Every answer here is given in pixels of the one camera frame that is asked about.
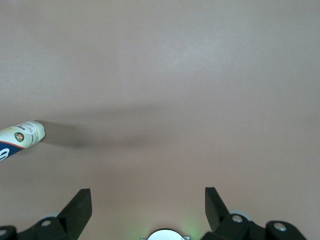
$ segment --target metal screw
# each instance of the metal screw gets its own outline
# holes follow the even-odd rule
[[[286,227],[285,227],[285,225],[283,225],[283,224],[280,223],[280,222],[275,222],[275,223],[273,224],[273,226],[274,226],[277,230],[279,230],[279,231],[281,231],[281,232],[284,232],[284,231],[287,230]]]
[[[50,220],[46,220],[43,223],[41,223],[41,227],[46,227],[46,226],[49,226],[50,224],[51,224],[51,221]]]
[[[232,220],[235,221],[236,223],[242,223],[243,222],[242,217],[240,217],[239,215],[234,215],[232,217]]]
[[[6,229],[2,229],[0,230],[0,236],[3,236],[7,233],[7,230]]]

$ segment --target beige surface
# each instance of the beige surface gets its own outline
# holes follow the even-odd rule
[[[0,1],[0,162],[19,231],[91,188],[80,239],[199,239],[204,189],[262,226],[320,229],[320,2]]]

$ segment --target round logo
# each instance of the round logo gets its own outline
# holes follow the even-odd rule
[[[16,132],[14,134],[14,137],[19,143],[21,143],[25,139],[25,136],[21,132]]]

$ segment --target bottle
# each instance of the bottle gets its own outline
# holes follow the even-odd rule
[[[37,121],[26,121],[0,130],[0,161],[35,145],[45,135],[45,127]]]

